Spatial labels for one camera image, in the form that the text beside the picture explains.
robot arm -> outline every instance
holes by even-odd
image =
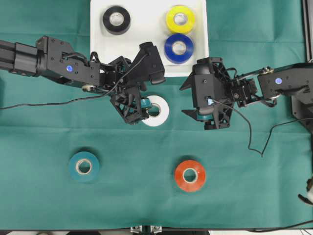
[[[22,76],[42,76],[59,84],[82,88],[85,92],[108,94],[124,121],[136,124],[148,118],[151,107],[141,97],[145,82],[165,81],[164,67],[157,47],[143,43],[133,62],[123,56],[109,64],[92,52],[90,61],[67,42],[43,36],[36,46],[0,41],[0,69]]]
[[[208,57],[197,61],[193,71],[180,90],[192,89],[193,104],[196,109],[182,110],[196,121],[204,122],[205,130],[221,129],[230,126],[232,109],[236,102],[238,107],[262,102],[274,107],[280,95],[292,97],[293,115],[297,118],[313,118],[313,63],[293,64],[277,69],[270,67],[257,71],[235,75],[230,78],[223,60]],[[251,76],[258,76],[263,96],[259,97],[257,87]],[[313,132],[310,122],[303,122]]]

white tray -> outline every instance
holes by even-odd
[[[164,43],[172,35],[166,26],[166,13],[174,5],[186,5],[195,14],[193,30],[187,34],[194,43],[192,57],[176,65],[164,55]],[[130,29],[122,35],[112,35],[104,27],[104,12],[113,5],[124,7],[131,16]],[[198,59],[209,56],[205,0],[91,0],[90,49],[97,51],[102,63],[109,63],[119,56],[133,60],[139,44],[152,42],[157,46],[165,67],[166,77],[188,76]]]

red tape roll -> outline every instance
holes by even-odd
[[[193,170],[196,175],[195,179],[191,182],[184,178],[184,173],[189,169]],[[182,190],[185,192],[195,192],[201,189],[205,183],[205,169],[200,163],[194,160],[186,160],[177,166],[174,178]]]

yellow tape roll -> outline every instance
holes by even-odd
[[[195,24],[195,15],[187,6],[177,5],[167,13],[166,24],[172,33],[187,34]]]

tape roll center hole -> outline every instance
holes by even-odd
[[[76,170],[79,174],[86,175],[91,172],[92,164],[88,159],[81,159],[76,163]]]
[[[186,169],[183,174],[183,179],[185,182],[191,184],[197,181],[198,179],[198,173],[193,168]]]
[[[184,25],[188,21],[188,16],[186,16],[184,13],[177,13],[174,16],[174,22],[177,25]]]
[[[187,46],[182,41],[173,43],[172,50],[176,55],[183,55],[187,51]]]
[[[124,16],[119,12],[114,12],[110,15],[110,23],[113,26],[120,26],[124,22]]]
[[[152,107],[148,110],[149,116],[157,117],[160,115],[161,107],[158,104],[152,103]]]

